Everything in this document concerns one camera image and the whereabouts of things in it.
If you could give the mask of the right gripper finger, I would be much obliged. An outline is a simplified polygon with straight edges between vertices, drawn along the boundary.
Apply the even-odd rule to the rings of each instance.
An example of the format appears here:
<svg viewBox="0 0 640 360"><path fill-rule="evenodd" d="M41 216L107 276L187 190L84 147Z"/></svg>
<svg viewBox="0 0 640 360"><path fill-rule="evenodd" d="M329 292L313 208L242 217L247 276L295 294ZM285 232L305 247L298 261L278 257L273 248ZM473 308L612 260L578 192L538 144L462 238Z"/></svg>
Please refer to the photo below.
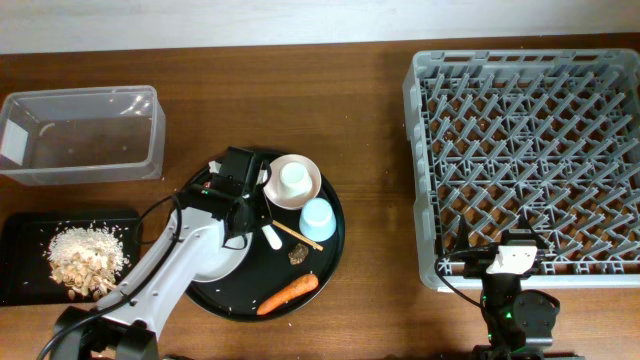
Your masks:
<svg viewBox="0 0 640 360"><path fill-rule="evenodd" d="M467 251L470 249L469 243L469 225L466 222L466 218L462 216L459 221L458 233L455 239L453 251Z"/></svg>
<svg viewBox="0 0 640 360"><path fill-rule="evenodd" d="M520 234L523 235L524 239L533 240L538 249L549 249L549 246L545 242L544 238L534 230L533 226L529 223L526 216L523 214L518 215L518 230L520 231Z"/></svg>

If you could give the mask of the white tissue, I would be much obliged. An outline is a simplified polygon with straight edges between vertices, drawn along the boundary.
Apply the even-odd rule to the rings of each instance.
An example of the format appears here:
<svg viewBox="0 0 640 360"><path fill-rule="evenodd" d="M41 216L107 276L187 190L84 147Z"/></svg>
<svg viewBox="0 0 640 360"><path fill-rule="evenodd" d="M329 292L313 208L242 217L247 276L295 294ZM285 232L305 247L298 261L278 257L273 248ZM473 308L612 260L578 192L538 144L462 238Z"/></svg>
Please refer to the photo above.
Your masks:
<svg viewBox="0 0 640 360"><path fill-rule="evenodd" d="M210 161L208 163L209 172L212 173L212 174L219 174L221 166L222 166L222 164L220 162ZM264 166L262 166L260 171L259 171L259 174L258 174L257 184L265 183L268 180L268 178L269 178L268 172L267 172L266 168Z"/></svg>

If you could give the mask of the white dinner plate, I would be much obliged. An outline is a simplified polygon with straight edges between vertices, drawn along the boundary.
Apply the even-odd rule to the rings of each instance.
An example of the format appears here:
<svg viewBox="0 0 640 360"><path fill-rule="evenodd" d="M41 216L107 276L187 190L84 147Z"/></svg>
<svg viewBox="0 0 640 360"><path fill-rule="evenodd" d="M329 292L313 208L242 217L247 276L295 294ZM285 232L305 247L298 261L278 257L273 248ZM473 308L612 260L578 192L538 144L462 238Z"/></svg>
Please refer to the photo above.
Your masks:
<svg viewBox="0 0 640 360"><path fill-rule="evenodd" d="M203 264L193 280L199 283L218 281L232 273L247 256L252 243L251 233L231 238Z"/></svg>

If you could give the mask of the light blue cup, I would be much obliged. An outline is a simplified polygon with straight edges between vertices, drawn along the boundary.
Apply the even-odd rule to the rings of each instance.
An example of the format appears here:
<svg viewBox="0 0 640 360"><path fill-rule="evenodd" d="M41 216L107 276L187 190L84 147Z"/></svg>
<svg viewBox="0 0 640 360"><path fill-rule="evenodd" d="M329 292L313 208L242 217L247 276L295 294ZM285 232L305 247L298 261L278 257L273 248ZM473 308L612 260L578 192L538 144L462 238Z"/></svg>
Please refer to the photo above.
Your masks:
<svg viewBox="0 0 640 360"><path fill-rule="evenodd" d="M330 203L322 198L309 200L299 219L301 233L314 242L324 242L336 231L337 222Z"/></svg>

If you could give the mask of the brown food lump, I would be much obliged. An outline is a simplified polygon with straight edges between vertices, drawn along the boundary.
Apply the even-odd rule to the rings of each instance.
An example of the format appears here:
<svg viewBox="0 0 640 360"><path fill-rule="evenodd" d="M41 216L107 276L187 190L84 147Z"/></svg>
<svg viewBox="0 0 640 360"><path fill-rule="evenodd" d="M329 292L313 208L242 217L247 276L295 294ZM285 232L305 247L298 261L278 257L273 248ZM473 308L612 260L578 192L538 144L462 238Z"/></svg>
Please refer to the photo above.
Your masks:
<svg viewBox="0 0 640 360"><path fill-rule="evenodd" d="M288 258L291 265L299 265L304 262L309 254L309 248L302 243L298 243L289 253Z"/></svg>

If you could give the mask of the orange carrot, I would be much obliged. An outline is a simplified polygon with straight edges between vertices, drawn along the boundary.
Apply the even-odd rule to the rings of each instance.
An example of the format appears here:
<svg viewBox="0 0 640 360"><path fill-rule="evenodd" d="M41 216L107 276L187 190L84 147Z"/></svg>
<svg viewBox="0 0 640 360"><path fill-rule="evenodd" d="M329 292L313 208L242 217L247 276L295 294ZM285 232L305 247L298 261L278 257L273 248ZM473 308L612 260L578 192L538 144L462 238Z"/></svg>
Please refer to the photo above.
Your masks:
<svg viewBox="0 0 640 360"><path fill-rule="evenodd" d="M315 290L318 285L315 274L305 274L265 300L257 308L257 315L266 315L288 301Z"/></svg>

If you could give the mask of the rice and food scraps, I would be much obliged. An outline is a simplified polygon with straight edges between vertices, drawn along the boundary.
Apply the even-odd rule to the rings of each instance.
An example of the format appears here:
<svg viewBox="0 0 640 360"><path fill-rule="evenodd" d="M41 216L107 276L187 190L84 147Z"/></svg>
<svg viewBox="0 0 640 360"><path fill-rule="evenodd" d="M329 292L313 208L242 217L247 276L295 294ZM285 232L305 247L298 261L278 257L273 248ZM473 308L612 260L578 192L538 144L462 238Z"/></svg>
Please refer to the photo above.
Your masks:
<svg viewBox="0 0 640 360"><path fill-rule="evenodd" d="M49 278L63 285L67 297L98 301L116 288L131 256L124 251L119 226L67 227L57 233L43 252L50 267Z"/></svg>

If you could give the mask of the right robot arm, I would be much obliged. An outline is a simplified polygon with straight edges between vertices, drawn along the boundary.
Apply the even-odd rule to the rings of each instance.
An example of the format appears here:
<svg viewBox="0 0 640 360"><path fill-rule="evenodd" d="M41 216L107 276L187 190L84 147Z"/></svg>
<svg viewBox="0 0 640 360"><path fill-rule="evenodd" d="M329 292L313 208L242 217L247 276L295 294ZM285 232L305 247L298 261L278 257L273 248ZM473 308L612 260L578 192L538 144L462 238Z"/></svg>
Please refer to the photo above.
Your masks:
<svg viewBox="0 0 640 360"><path fill-rule="evenodd" d="M462 220L452 257L464 263L466 276L481 281L479 308L489 341L475 346L471 357L543 359L553 343L560 302L543 291L523 289L521 282L540 265L548 245L523 216L497 243L473 247L469 234L470 226Z"/></svg>

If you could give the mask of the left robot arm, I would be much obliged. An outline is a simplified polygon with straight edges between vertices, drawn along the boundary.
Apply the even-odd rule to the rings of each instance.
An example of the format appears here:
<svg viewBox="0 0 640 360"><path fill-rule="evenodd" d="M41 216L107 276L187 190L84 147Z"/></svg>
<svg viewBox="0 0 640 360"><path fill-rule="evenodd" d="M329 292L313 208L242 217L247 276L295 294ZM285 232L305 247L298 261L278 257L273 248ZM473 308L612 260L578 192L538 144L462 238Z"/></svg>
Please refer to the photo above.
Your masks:
<svg viewBox="0 0 640 360"><path fill-rule="evenodd" d="M216 268L221 250L246 253L271 216L263 189L272 171L267 154L230 147L215 172L203 170L170 195L165 229L133 270L89 311L67 308L42 359L89 359L111 348L118 359L156 359L158 338L194 279Z"/></svg>

